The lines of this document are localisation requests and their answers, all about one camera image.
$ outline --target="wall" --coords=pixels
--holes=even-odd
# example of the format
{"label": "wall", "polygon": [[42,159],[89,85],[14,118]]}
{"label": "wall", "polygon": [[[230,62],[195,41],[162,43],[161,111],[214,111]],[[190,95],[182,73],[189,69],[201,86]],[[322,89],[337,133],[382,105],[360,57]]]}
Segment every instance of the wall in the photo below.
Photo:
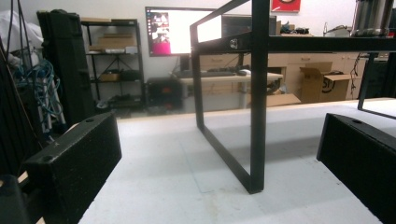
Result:
{"label": "wall", "polygon": [[[144,71],[148,77],[164,77],[173,69],[176,57],[150,58],[146,36],[145,7],[209,7],[217,8],[228,0],[196,1],[196,0],[21,0],[24,17],[27,21],[38,24],[35,13],[38,10],[53,10],[61,8],[76,12],[81,17],[104,18],[136,18],[140,21]],[[324,23],[332,29],[337,25],[352,25],[355,10],[355,0],[302,0],[299,13],[272,13],[285,23],[289,21],[296,27],[306,27],[313,35],[322,36]],[[10,9],[9,1],[0,1],[1,10]],[[233,13],[250,14],[250,2],[239,7]]]}

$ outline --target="stainless steel container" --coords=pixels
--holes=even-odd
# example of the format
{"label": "stainless steel container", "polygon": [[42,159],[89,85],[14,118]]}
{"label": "stainless steel container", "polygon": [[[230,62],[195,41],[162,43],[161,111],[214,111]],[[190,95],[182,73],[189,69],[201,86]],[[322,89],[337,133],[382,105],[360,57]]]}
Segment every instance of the stainless steel container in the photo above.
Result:
{"label": "stainless steel container", "polygon": [[393,0],[357,0],[351,36],[386,36]]}

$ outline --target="wall-mounted screen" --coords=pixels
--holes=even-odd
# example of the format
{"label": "wall-mounted screen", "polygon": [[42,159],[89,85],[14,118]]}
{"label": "wall-mounted screen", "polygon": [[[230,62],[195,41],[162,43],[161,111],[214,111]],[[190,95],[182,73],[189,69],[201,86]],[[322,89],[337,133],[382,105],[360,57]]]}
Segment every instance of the wall-mounted screen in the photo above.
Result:
{"label": "wall-mounted screen", "polygon": [[[151,57],[191,53],[190,25],[214,9],[146,7],[148,50]],[[198,27],[200,42],[221,38],[221,16]]]}

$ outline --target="desk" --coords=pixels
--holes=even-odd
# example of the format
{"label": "desk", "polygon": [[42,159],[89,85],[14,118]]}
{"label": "desk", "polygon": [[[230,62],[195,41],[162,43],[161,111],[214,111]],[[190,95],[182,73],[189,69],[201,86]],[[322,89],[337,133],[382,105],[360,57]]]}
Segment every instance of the desk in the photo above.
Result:
{"label": "desk", "polygon": [[[275,74],[275,73],[268,73],[268,81],[277,81],[283,78],[283,75]],[[179,78],[179,82],[182,85],[182,97],[183,99],[187,99],[189,97],[189,86],[193,85],[193,78],[192,77],[184,77]],[[250,82],[251,78],[250,75],[245,77],[240,76],[233,76],[233,77],[202,77],[202,84],[206,83],[220,83],[220,82],[237,82],[241,83],[241,94],[239,98],[239,108],[247,108],[247,93],[248,93],[248,83]]]}
{"label": "desk", "polygon": [[[265,188],[252,195],[197,129],[195,115],[120,119],[122,159],[80,223],[380,223],[316,160],[328,112],[396,136],[395,120],[357,104],[268,108]],[[364,105],[396,114],[396,100]],[[248,167],[249,110],[210,112],[205,119]]]}

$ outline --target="red sign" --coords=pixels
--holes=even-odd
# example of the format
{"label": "red sign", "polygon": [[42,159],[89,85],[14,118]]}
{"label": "red sign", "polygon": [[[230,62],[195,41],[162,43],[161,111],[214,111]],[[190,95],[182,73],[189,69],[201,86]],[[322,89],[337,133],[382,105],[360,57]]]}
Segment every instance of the red sign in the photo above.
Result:
{"label": "red sign", "polygon": [[273,0],[271,11],[273,12],[298,12],[301,0]]}

